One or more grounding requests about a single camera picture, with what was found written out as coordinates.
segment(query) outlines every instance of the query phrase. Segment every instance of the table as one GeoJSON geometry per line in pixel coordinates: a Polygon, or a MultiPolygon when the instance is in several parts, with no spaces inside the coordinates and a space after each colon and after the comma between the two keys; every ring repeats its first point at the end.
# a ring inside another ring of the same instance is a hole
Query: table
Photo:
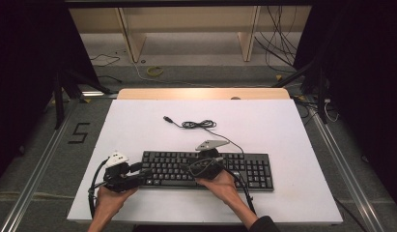
{"type": "MultiPolygon", "coordinates": [[[[178,129],[166,123],[164,115],[179,123],[212,119],[217,122],[214,132],[227,136],[247,153],[269,154],[275,191],[251,193],[259,216],[269,215],[277,223],[342,222],[294,102],[286,90],[267,88],[123,90],[110,107],[69,220],[91,220],[87,189],[99,164],[115,150],[133,163],[140,161],[146,150],[193,151],[202,141],[215,139],[204,130],[178,129]],[[231,96],[241,100],[231,101],[231,96]]],[[[239,150],[223,146],[218,151],[239,150]]],[[[241,223],[207,190],[140,189],[113,220],[137,224],[241,223]]]]}

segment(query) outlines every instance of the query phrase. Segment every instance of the gray carpet floor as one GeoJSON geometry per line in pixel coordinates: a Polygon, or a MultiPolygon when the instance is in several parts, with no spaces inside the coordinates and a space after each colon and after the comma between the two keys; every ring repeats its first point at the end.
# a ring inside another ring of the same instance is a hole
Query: gray carpet floor
{"type": "MultiPolygon", "coordinates": [[[[146,75],[147,67],[139,67],[139,73],[132,67],[96,67],[100,76],[109,75],[122,80],[118,82],[110,77],[101,77],[103,86],[112,90],[123,88],[177,88],[177,87],[248,87],[270,86],[276,83],[276,75],[287,75],[288,72],[276,72],[267,67],[162,67],[160,77],[146,75]]],[[[299,95],[301,79],[288,87],[292,95],[299,95]]],[[[83,90],[92,90],[82,86],[83,90]]],[[[99,132],[108,112],[112,99],[89,98],[81,102],[73,111],[68,127],[46,169],[40,185],[22,218],[17,231],[85,231],[87,224],[67,221],[67,213],[87,168],[88,161],[97,143],[99,132]],[[88,132],[83,143],[70,144],[75,141],[73,135],[78,123],[88,123],[82,129],[88,132]]],[[[299,116],[305,116],[306,109],[298,106],[299,116]]],[[[318,161],[332,194],[339,199],[364,224],[345,182],[343,181],[332,156],[313,120],[312,115],[303,118],[305,129],[312,143],[318,161]]],[[[40,159],[55,126],[55,106],[49,103],[40,121],[25,143],[25,154],[14,159],[7,172],[0,180],[0,227],[9,210],[15,203],[18,194],[30,178],[36,163],[40,159]]],[[[360,159],[363,155],[355,143],[353,134],[347,124],[340,119],[328,122],[348,164],[363,187],[364,192],[373,204],[385,231],[397,231],[397,207],[384,189],[379,178],[372,170],[370,163],[360,159]]],[[[283,225],[282,231],[361,231],[356,222],[339,207],[344,222],[335,226],[320,225],[283,225]]],[[[131,231],[130,224],[111,223],[106,231],[131,231]]]]}

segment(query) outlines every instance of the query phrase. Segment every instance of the hand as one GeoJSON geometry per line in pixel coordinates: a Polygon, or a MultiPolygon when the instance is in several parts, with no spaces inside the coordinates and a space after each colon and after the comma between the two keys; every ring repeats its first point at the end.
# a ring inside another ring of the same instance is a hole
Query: hand
{"type": "Polygon", "coordinates": [[[95,216],[88,231],[102,231],[123,207],[124,202],[137,190],[138,188],[133,188],[124,192],[115,192],[106,187],[100,187],[95,216]]]}
{"type": "Polygon", "coordinates": [[[196,178],[195,181],[207,187],[216,197],[229,205],[232,201],[240,199],[235,187],[234,177],[222,170],[213,180],[196,178]]]}

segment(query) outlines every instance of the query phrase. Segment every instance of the person's right hand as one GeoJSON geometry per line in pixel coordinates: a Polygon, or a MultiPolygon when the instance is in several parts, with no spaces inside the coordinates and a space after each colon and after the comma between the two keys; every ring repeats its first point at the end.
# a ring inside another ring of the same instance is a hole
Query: person's right hand
{"type": "Polygon", "coordinates": [[[207,189],[227,205],[240,198],[238,196],[237,189],[235,188],[234,177],[225,170],[222,170],[212,180],[196,178],[195,181],[198,184],[207,187],[207,189]]]}

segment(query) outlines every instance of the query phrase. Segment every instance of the floor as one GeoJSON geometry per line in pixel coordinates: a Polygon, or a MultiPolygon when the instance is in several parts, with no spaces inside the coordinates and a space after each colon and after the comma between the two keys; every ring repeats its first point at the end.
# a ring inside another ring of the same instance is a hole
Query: floor
{"type": "MultiPolygon", "coordinates": [[[[266,33],[264,36],[270,38],[271,34],[266,33]]],[[[288,35],[293,44],[297,44],[300,36],[300,33],[288,35]]],[[[257,38],[262,41],[263,36],[257,35],[257,38]]],[[[241,76],[250,78],[256,75],[254,73],[262,73],[267,66],[284,69],[285,72],[271,72],[269,82],[273,83],[279,75],[286,76],[291,70],[285,67],[281,60],[266,55],[256,42],[251,61],[243,62],[238,37],[234,33],[148,35],[140,62],[136,66],[129,61],[121,35],[82,35],[82,39],[90,58],[94,59],[92,62],[98,74],[119,77],[125,84],[133,84],[132,86],[143,85],[136,82],[137,77],[126,80],[128,74],[145,77],[146,69],[151,66],[162,66],[166,74],[164,77],[173,72],[176,72],[177,76],[185,76],[184,83],[178,83],[183,86],[189,80],[196,78],[199,73],[206,73],[209,76],[207,76],[208,81],[211,82],[221,73],[229,73],[233,78],[234,74],[243,71],[241,76]]],[[[290,57],[289,59],[284,57],[284,60],[292,61],[290,57]]],[[[107,86],[118,85],[114,79],[108,77],[100,79],[100,82],[107,86]]],[[[290,94],[300,95],[298,90],[300,83],[301,79],[287,86],[290,94]]],[[[71,136],[74,127],[66,127],[62,141],[54,148],[54,155],[39,177],[32,201],[27,203],[25,211],[22,212],[17,231],[86,230],[86,224],[66,221],[66,215],[74,198],[77,183],[79,184],[83,174],[82,171],[77,174],[75,170],[85,170],[86,162],[91,156],[91,146],[96,144],[97,134],[102,127],[103,117],[94,117],[94,115],[106,115],[111,103],[109,98],[88,97],[86,99],[91,103],[79,102],[77,106],[71,107],[74,102],[69,102],[67,109],[73,108],[70,125],[77,125],[80,122],[92,123],[88,131],[90,134],[88,145],[66,145],[69,141],[75,140],[71,136]]],[[[14,159],[0,181],[0,228],[9,212],[14,209],[14,204],[20,199],[20,194],[26,190],[26,183],[29,182],[32,173],[35,173],[37,163],[43,161],[42,154],[49,149],[47,143],[55,134],[54,110],[54,105],[50,103],[40,123],[32,132],[30,140],[26,142],[25,155],[14,159]]],[[[321,126],[313,110],[299,105],[298,111],[299,116],[304,116],[306,131],[333,195],[352,211],[357,220],[368,228],[368,231],[397,231],[397,207],[371,169],[370,163],[361,159],[364,154],[361,154],[355,144],[353,134],[349,131],[347,124],[340,117],[335,122],[328,120],[327,125],[321,126]],[[333,148],[327,144],[335,144],[335,146],[333,148]],[[347,175],[352,175],[355,181],[348,181],[347,175]]],[[[330,111],[329,115],[330,119],[336,117],[335,111],[330,111]]],[[[282,231],[361,231],[346,210],[339,206],[339,211],[345,220],[341,225],[280,225],[279,228],[282,231]]],[[[106,231],[129,230],[130,226],[120,223],[112,223],[106,229],[106,231]]]]}

